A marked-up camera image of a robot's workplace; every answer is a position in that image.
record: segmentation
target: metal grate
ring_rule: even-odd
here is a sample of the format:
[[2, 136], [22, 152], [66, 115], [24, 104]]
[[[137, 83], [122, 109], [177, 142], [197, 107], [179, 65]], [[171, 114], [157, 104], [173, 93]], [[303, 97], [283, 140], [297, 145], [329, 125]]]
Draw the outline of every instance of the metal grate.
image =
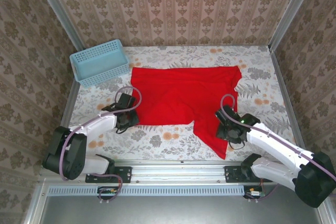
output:
[[[50, 186], [48, 196], [96, 196], [98, 186]], [[238, 196], [243, 186], [123, 186], [120, 196]]]

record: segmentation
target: black bracket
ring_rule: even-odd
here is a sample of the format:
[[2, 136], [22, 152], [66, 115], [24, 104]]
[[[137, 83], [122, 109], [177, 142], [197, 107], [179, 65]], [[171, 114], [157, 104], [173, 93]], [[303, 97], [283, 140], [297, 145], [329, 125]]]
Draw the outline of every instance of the black bracket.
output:
[[261, 178], [256, 177], [251, 170], [251, 166], [255, 160], [260, 158], [259, 154], [252, 153], [241, 165], [228, 165], [224, 167], [226, 183], [258, 183]]

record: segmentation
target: floral tablecloth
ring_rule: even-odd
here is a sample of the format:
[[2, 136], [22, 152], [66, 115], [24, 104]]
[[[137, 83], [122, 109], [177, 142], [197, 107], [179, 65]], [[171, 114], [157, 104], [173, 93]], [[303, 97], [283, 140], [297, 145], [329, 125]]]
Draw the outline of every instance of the floral tablecloth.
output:
[[[260, 118], [274, 132], [295, 142], [269, 50], [266, 46], [126, 47], [130, 67], [196, 68], [238, 65], [242, 79], [236, 90], [238, 112]], [[130, 85], [131, 74], [85, 89], [80, 87], [70, 126], [84, 123], [112, 103], [116, 91]], [[101, 134], [88, 143], [88, 153], [114, 159], [221, 160], [193, 134], [189, 125], [136, 126], [117, 135]], [[269, 155], [249, 143], [228, 147], [226, 160], [242, 161], [251, 153]]]

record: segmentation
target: red cloth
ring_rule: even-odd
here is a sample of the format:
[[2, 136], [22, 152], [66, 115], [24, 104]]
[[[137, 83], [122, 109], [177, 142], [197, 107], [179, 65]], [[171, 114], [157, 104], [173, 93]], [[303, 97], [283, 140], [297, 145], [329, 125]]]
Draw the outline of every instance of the red cloth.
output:
[[[235, 67], [147, 69], [133, 68], [131, 84], [142, 94], [136, 109], [141, 125], [189, 124], [194, 134], [225, 158], [227, 141], [216, 138], [219, 121], [215, 112], [223, 95], [232, 94], [241, 73]], [[133, 96], [139, 100], [136, 91]], [[231, 98], [224, 104], [232, 105]]]

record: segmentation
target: light blue plastic basket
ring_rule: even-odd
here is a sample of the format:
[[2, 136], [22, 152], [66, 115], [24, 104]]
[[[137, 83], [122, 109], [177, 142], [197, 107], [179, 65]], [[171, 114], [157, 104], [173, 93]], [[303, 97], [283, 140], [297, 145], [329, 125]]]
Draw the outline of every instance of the light blue plastic basket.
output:
[[130, 71], [118, 39], [72, 54], [70, 62], [76, 81], [86, 88]]

